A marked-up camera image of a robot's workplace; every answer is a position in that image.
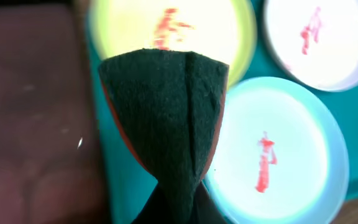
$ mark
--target teal surface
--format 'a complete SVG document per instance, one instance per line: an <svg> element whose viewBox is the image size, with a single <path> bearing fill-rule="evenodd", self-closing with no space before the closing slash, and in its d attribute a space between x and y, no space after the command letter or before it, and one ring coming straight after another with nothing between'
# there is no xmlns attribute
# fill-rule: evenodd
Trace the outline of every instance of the teal surface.
<svg viewBox="0 0 358 224"><path fill-rule="evenodd" d="M258 22L258 43L252 63L243 80L252 77L273 76L288 78L272 60L261 38L262 2L252 0ZM137 216L153 191L157 181L132 157L114 124L98 75L101 63L86 26L94 103L103 146L106 173L114 223L128 224ZM350 162L350 182L347 199L358 197L358 87L342 93L325 93L310 89L331 110L345 137Z"/></svg>

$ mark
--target wooden surface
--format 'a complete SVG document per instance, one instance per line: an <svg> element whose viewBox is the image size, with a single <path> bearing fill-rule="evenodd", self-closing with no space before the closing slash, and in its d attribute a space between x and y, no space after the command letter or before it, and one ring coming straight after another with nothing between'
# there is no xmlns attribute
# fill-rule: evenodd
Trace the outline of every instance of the wooden surface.
<svg viewBox="0 0 358 224"><path fill-rule="evenodd" d="M75 14L78 21L79 34L84 36L84 19L88 3L90 0L76 0L75 1ZM85 62L85 69L89 71L89 61L86 54L85 41L81 43L83 45L83 61ZM336 217L333 224L358 224L358 199L351 202L347 202L342 207L339 215Z"/></svg>

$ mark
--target white plate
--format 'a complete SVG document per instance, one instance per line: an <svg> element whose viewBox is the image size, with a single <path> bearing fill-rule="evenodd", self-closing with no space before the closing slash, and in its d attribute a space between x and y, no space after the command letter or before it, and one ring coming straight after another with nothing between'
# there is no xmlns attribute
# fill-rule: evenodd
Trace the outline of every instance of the white plate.
<svg viewBox="0 0 358 224"><path fill-rule="evenodd" d="M265 158L270 164L262 168ZM344 201L348 179L342 132L308 90L265 77L228 92L206 185L232 222L328 223Z"/></svg>
<svg viewBox="0 0 358 224"><path fill-rule="evenodd" d="M289 74L324 91L358 85L358 0L267 0L264 16L271 50Z"/></svg>

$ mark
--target light blue plate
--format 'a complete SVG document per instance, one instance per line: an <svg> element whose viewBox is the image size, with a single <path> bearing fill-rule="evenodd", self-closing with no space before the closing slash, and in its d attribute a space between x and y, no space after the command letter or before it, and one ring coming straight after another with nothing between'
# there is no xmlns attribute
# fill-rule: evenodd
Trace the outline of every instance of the light blue plate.
<svg viewBox="0 0 358 224"><path fill-rule="evenodd" d="M233 223L329 223L349 182L346 143L334 116L306 88L253 78L227 94L205 182Z"/></svg>

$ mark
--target pink figure print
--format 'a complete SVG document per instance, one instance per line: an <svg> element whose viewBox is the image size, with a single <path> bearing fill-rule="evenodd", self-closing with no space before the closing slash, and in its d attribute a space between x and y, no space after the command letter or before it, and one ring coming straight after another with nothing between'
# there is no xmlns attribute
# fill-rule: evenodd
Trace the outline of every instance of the pink figure print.
<svg viewBox="0 0 358 224"><path fill-rule="evenodd" d="M263 147L263 152L260 155L260 170L258 184L255 187L260 193L264 193L269 187L269 165L277 165L277 158L273 150L274 142L267 138L267 133L264 132L264 137L258 142ZM272 160L269 162L269 155L272 155Z"/></svg>
<svg viewBox="0 0 358 224"><path fill-rule="evenodd" d="M166 9L164 16L154 32L154 46L160 50L169 50L167 46L167 40L169 38L169 32L175 32L179 34L178 42L183 41L183 35L180 34L180 28L194 29L193 26L185 24L183 22L175 22L174 17L178 12L177 9Z"/></svg>
<svg viewBox="0 0 358 224"><path fill-rule="evenodd" d="M308 49L310 46L310 37L313 38L314 42L318 43L318 34L322 25L319 16L320 11L321 8L317 7L314 14L310 18L309 24L301 31L301 37L303 39L302 53L304 55L308 54Z"/></svg>

